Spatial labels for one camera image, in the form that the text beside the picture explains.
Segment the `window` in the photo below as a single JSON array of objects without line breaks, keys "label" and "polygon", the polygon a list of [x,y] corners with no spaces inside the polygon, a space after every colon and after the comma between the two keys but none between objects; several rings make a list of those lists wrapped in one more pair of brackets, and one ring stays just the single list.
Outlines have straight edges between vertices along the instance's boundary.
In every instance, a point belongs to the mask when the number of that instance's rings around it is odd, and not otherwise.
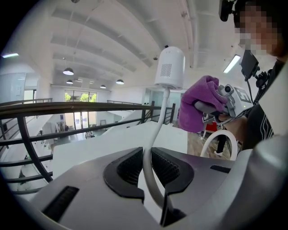
[{"label": "window", "polygon": [[[65,90],[65,102],[97,102],[97,93]],[[66,125],[71,129],[81,129],[96,125],[96,112],[66,113]]]},{"label": "window", "polygon": [[65,90],[64,101],[65,102],[72,102],[73,101],[73,94],[74,94],[73,90]]},{"label": "window", "polygon": [[97,102],[97,94],[89,92],[89,102]]},{"label": "window", "polygon": [[65,102],[97,102],[97,93],[65,90]]}]

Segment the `white cable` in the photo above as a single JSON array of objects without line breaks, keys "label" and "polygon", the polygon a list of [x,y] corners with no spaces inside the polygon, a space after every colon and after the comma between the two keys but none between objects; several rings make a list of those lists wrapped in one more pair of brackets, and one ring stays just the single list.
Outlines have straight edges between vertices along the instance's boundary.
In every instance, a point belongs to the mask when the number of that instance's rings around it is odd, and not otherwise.
[{"label": "white cable", "polygon": [[230,141],[231,141],[231,144],[232,144],[232,153],[231,153],[231,158],[230,160],[236,160],[237,158],[237,152],[238,152],[238,145],[237,145],[237,141],[236,141],[236,138],[234,137],[234,135],[229,132],[228,130],[218,130],[214,133],[212,133],[210,135],[210,137],[207,138],[203,148],[202,148],[202,151],[201,151],[201,157],[205,157],[205,154],[206,154],[206,151],[207,151],[207,148],[210,144],[210,142],[217,136],[219,135],[226,135]]},{"label": "white cable", "polygon": [[158,188],[158,185],[156,183],[156,180],[153,174],[152,163],[151,163],[151,149],[162,127],[162,124],[165,118],[167,100],[169,98],[169,95],[170,95],[170,89],[166,88],[164,91],[164,95],[163,95],[163,102],[162,102],[160,117],[157,123],[156,130],[152,134],[152,137],[149,140],[149,143],[144,149],[144,153],[143,153],[143,173],[144,173],[145,181],[146,181],[147,187],[149,189],[149,192],[152,198],[154,199],[154,201],[160,208],[162,208],[164,205],[164,197],[162,196],[162,193]]}]

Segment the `purple cloth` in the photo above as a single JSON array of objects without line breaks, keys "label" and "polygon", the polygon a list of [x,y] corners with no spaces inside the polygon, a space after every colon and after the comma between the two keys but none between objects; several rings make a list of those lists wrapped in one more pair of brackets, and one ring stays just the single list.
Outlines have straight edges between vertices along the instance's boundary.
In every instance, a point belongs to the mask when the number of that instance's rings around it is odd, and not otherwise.
[{"label": "purple cloth", "polygon": [[204,124],[202,122],[203,113],[192,105],[195,100],[209,103],[218,111],[224,109],[227,98],[221,96],[217,92],[218,87],[218,78],[203,76],[184,93],[181,99],[178,120],[181,129],[193,133],[198,133],[204,129]]}]

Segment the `black t-shirt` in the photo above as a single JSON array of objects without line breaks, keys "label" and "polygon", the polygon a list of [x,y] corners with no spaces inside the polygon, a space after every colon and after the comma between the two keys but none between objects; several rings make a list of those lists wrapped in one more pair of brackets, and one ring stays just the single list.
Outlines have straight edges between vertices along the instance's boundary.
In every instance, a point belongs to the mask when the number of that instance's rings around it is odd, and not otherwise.
[{"label": "black t-shirt", "polygon": [[[284,63],[277,61],[270,73],[268,84],[265,91],[272,85],[273,81],[281,71]],[[259,104],[256,104],[247,116],[247,133],[243,142],[242,150],[253,149],[260,141],[273,136],[273,130]]]}]

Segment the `railing handrail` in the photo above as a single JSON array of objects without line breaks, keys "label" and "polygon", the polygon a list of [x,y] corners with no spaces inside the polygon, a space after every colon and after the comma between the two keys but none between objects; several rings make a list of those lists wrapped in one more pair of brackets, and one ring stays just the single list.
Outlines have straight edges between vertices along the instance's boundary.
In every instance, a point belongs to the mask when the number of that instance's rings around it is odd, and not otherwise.
[{"label": "railing handrail", "polygon": [[25,103],[25,102],[43,101],[43,100],[51,100],[52,101],[52,98],[39,98],[39,99],[31,99],[31,100],[4,102],[4,103],[0,103],[0,106],[10,106],[10,105],[20,104],[20,103]]},{"label": "railing handrail", "polygon": [[[120,101],[113,101],[113,100],[107,100],[107,103],[109,102],[120,102]],[[140,103],[133,103],[133,102],[120,102],[122,104],[132,104],[132,105],[142,105]]]},{"label": "railing handrail", "polygon": [[[161,107],[154,106],[154,102],[152,102],[152,106],[147,105],[134,105],[134,104],[119,104],[119,103],[98,103],[98,102],[47,102],[47,103],[33,103],[33,104],[17,104],[17,105],[9,105],[0,107],[0,121],[6,118],[17,118],[19,131],[21,134],[21,138],[15,138],[8,140],[4,138],[3,141],[0,141],[0,146],[8,146],[23,143],[27,150],[27,153],[30,156],[30,159],[18,160],[18,161],[9,161],[0,163],[1,167],[14,167],[21,166],[25,164],[34,164],[34,166],[39,171],[39,175],[34,175],[30,177],[23,178],[9,178],[5,179],[7,183],[23,183],[27,181],[45,179],[47,182],[52,181],[52,172],[47,172],[46,168],[43,166],[41,162],[51,160],[53,155],[38,157],[37,153],[34,149],[32,142],[49,140],[57,137],[66,137],[71,136],[78,133],[85,133],[90,131],[96,131],[101,129],[107,129],[110,127],[124,125],[128,123],[138,123],[143,124],[148,119],[152,119],[154,117],[158,117],[160,115],[153,115],[154,110],[160,110]],[[92,126],[88,128],[68,130],[60,133],[51,133],[51,134],[42,134],[39,136],[30,136],[27,129],[27,123],[25,117],[27,116],[37,116],[37,115],[48,115],[48,114],[59,114],[59,113],[72,113],[72,112],[81,112],[81,111],[118,111],[118,110],[142,110],[142,116],[138,119],[132,119],[128,121],[121,121],[112,124],[105,124],[99,126]],[[173,104],[172,108],[167,108],[165,111],[164,124],[171,123],[173,120],[173,114],[175,111],[175,104]],[[40,190],[32,189],[26,191],[12,191],[14,194],[24,195],[30,193],[36,193]]]},{"label": "railing handrail", "polygon": [[91,111],[160,110],[159,106],[129,105],[101,102],[44,102],[0,107],[0,119]]}]

